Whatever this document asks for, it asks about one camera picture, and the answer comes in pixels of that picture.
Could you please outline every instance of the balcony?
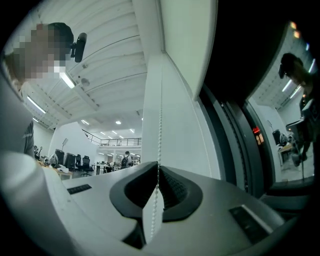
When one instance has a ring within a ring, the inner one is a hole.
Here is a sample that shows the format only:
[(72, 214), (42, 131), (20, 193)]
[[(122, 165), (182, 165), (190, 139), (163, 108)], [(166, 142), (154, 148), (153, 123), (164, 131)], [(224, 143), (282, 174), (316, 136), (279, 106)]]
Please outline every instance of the balcony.
[(98, 145), (101, 148), (140, 148), (142, 143), (142, 138), (100, 139), (85, 130), (83, 130), (83, 132), (91, 143)]

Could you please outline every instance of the railing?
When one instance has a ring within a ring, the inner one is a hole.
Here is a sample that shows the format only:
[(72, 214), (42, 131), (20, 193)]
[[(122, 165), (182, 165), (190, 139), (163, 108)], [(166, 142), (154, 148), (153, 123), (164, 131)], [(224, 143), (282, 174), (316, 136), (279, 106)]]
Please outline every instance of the railing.
[(100, 146), (141, 146), (141, 138), (102, 139)]
[(119, 139), (100, 139), (91, 133), (82, 129), (88, 140), (99, 146), (123, 146), (123, 147), (131, 147), (131, 146), (141, 146), (142, 139), (141, 138), (119, 138)]

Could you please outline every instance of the desk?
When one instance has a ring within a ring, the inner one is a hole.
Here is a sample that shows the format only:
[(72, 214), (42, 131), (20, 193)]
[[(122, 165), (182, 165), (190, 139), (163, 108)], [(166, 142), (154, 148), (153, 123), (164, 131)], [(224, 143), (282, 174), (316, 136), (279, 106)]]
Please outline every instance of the desk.
[(61, 179), (61, 177), (64, 175), (64, 176), (69, 176), (69, 180), (70, 180), (70, 179), (72, 179), (72, 176), (74, 175), (74, 173), (73, 173), (72, 171), (69, 171), (68, 173), (65, 173), (65, 172), (63, 172), (63, 171), (59, 171), (59, 170), (56, 169), (56, 168), (52, 168), (52, 167), (49, 167), (49, 166), (47, 166), (47, 165), (44, 165), (44, 163), (41, 162), (41, 161), (39, 161), (39, 160), (37, 160), (37, 162), (42, 166), (43, 169), (46, 169), (46, 170), (47, 170), (47, 169), (54, 170), (54, 171), (59, 175), (60, 179)]
[(292, 148), (293, 148), (293, 146), (289, 143), (288, 145), (285, 145), (283, 148), (278, 150), (280, 166), (284, 165), (284, 159), (283, 159), (283, 155), (282, 154), (291, 151)]

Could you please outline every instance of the pull chain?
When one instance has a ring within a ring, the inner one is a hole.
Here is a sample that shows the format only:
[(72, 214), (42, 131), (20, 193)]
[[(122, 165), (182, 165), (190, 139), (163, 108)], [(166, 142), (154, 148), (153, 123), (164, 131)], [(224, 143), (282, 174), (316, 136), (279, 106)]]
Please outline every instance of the pull chain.
[(156, 216), (157, 216), (157, 203), (159, 193), (159, 176), (160, 176), (160, 165), (161, 165), (161, 142), (162, 142), (162, 60), (161, 60), (161, 89), (160, 89), (160, 111), (159, 111), (159, 136), (158, 136), (158, 166), (157, 166), (157, 183), (155, 186), (155, 194), (153, 201), (152, 221), (151, 221), (151, 239), (155, 234), (156, 229)]

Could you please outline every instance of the backpack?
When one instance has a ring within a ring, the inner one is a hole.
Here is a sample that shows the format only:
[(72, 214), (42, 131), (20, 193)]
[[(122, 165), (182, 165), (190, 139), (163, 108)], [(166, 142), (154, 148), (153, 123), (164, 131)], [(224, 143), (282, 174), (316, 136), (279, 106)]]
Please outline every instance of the backpack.
[(127, 166), (128, 166), (128, 157), (129, 157), (129, 156), (124, 157), (124, 158), (122, 159), (122, 161), (121, 161), (121, 166), (122, 166), (122, 167), (127, 167)]

